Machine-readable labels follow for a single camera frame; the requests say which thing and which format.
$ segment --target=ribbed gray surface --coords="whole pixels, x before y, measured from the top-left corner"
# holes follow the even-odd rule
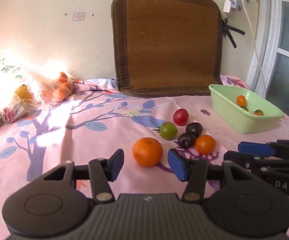
[[[28,238],[19,236],[9,238],[9,240],[25,239]],[[222,231],[209,221],[199,205],[182,203],[175,194],[121,195],[114,203],[96,206],[92,215],[79,228],[50,239],[248,240]],[[288,238],[280,235],[264,239]]]

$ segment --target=white wall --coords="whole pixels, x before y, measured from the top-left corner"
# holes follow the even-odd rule
[[[214,1],[222,9],[224,0]],[[44,66],[49,60],[60,62],[60,66],[79,79],[114,78],[111,2],[0,0],[0,57],[7,49],[30,64]],[[246,5],[256,29],[258,1],[250,0]],[[74,22],[74,12],[85,12],[85,21]],[[246,36],[232,32],[238,45],[235,50],[229,39],[224,39],[221,73],[245,80],[253,42],[244,13],[232,16],[229,25],[246,31]]]

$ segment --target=dark purple fruit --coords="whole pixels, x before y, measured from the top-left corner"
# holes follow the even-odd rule
[[[192,122],[187,125],[185,131],[192,133],[196,138],[198,138],[202,132],[202,125],[198,122]]]
[[[194,145],[196,138],[192,133],[186,132],[179,136],[178,144],[183,149],[188,149]]]

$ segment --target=green plastic basket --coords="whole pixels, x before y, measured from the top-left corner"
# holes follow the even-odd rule
[[[265,132],[272,129],[284,113],[248,89],[224,85],[209,85],[214,110],[235,130],[243,134]],[[248,112],[236,104],[237,96],[247,100]],[[260,109],[264,116],[251,114]]]

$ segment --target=bamboo seat cushion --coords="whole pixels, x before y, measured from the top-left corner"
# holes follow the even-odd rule
[[[222,21],[211,0],[113,0],[119,90],[136,97],[209,95],[221,84]]]

